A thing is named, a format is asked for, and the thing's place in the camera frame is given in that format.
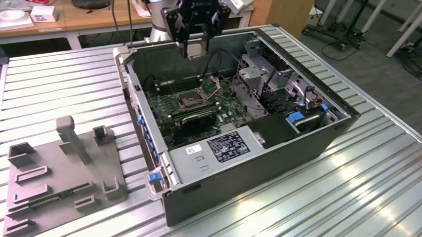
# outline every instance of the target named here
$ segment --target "power supply label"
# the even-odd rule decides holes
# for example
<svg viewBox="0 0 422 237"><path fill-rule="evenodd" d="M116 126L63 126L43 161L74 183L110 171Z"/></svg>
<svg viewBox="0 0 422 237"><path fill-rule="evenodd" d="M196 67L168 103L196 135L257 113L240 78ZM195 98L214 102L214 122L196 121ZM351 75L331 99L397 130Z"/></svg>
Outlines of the power supply label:
<svg viewBox="0 0 422 237"><path fill-rule="evenodd" d="M210 140L208 145L219 162L226 162L250 152L238 132Z"/></svg>

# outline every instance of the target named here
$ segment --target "gray 3d-printed holder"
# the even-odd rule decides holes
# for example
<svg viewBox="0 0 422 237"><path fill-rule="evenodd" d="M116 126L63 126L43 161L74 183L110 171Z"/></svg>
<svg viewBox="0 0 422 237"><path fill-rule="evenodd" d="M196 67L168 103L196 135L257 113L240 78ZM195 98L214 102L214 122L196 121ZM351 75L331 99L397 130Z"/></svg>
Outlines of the gray 3d-printed holder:
<svg viewBox="0 0 422 237"><path fill-rule="evenodd" d="M62 141L9 147L4 232L33 236L127 199L112 130L76 135L71 116L56 119Z"/></svg>

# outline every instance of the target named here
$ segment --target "wooden desk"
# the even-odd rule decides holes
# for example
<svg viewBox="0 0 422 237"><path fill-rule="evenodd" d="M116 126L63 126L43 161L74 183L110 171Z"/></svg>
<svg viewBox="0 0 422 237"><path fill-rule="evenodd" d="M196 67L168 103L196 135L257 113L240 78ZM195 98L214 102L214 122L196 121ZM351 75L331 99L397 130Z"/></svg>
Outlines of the wooden desk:
<svg viewBox="0 0 422 237"><path fill-rule="evenodd" d="M63 0L66 27L68 31L114 26L111 5L103 9L88 10L75 7L71 0ZM115 16L118 25L128 25L127 0L115 0ZM142 18L131 4L132 24L151 23L151 17Z"/></svg>
<svg viewBox="0 0 422 237"><path fill-rule="evenodd" d="M150 28L151 17L140 17L131 2L132 29ZM67 38L72 49L82 49L79 36L115 32L115 24L111 14L111 6L103 9L88 10L75 7L72 0L56 0L54 5L59 10L56 22L35 23L35 27L28 27L12 31L0 32L0 44L23 42L32 40L44 40L54 38ZM230 18L242 17L239 27L247 27L251 19L254 7L250 7L239 16L231 15ZM127 14L127 0L115 0L115 16L119 30L130 29L130 20Z"/></svg>
<svg viewBox="0 0 422 237"><path fill-rule="evenodd" d="M33 27L0 31L0 44L64 37L66 22L62 1L55 0L52 3L59 13L56 22L33 22Z"/></svg>

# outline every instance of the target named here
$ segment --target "white sticker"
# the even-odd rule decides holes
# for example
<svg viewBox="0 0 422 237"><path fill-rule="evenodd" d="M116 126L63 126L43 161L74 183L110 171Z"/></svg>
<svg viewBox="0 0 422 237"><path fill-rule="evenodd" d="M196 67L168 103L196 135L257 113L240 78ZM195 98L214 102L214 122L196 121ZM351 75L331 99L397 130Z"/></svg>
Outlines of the white sticker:
<svg viewBox="0 0 422 237"><path fill-rule="evenodd" d="M198 145L194 145L192 147L188 147L187 149L186 149L186 152L187 152L187 154L190 155L190 154L194 154L194 153L196 153L196 152L200 152L203 149L200 148L200 145L198 144Z"/></svg>
<svg viewBox="0 0 422 237"><path fill-rule="evenodd" d="M63 31L62 28L40 29L39 32Z"/></svg>

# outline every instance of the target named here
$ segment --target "cardboard box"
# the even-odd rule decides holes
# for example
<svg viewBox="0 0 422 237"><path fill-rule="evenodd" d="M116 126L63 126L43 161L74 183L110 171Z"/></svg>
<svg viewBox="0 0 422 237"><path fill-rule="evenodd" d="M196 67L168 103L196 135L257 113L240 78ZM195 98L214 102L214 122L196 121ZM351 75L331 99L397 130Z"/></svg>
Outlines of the cardboard box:
<svg viewBox="0 0 422 237"><path fill-rule="evenodd" d="M54 22L58 20L55 6L33 6L31 18L35 22Z"/></svg>

